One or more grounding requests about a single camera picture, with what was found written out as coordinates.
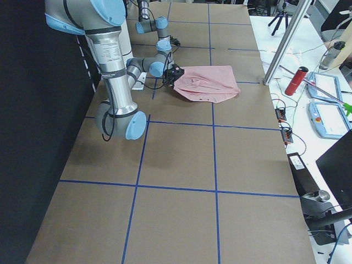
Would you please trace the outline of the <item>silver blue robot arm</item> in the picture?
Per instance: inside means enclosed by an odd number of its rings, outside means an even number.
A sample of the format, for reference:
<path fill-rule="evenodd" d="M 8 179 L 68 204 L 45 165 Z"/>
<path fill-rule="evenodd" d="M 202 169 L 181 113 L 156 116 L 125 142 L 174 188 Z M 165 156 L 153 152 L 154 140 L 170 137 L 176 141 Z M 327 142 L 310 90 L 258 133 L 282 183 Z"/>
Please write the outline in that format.
<path fill-rule="evenodd" d="M 172 45 L 180 43 L 169 34 L 167 18 L 154 18 L 148 1 L 138 1 L 137 6 L 137 33 L 155 31 L 158 35 L 157 53 L 153 57 L 131 55 L 126 1 L 45 1 L 46 23 L 50 28 L 87 38 L 108 94 L 95 118 L 106 141 L 112 136 L 136 140 L 143 135 L 147 118 L 131 96 L 142 73 L 161 78 L 164 86 L 173 86 L 184 74 L 173 59 Z"/>
<path fill-rule="evenodd" d="M 168 20 L 164 16 L 155 18 L 149 5 L 150 1 L 137 1 L 138 22 L 135 28 L 138 34 L 157 32 L 159 40 L 171 42 L 171 35 L 168 31 Z"/>

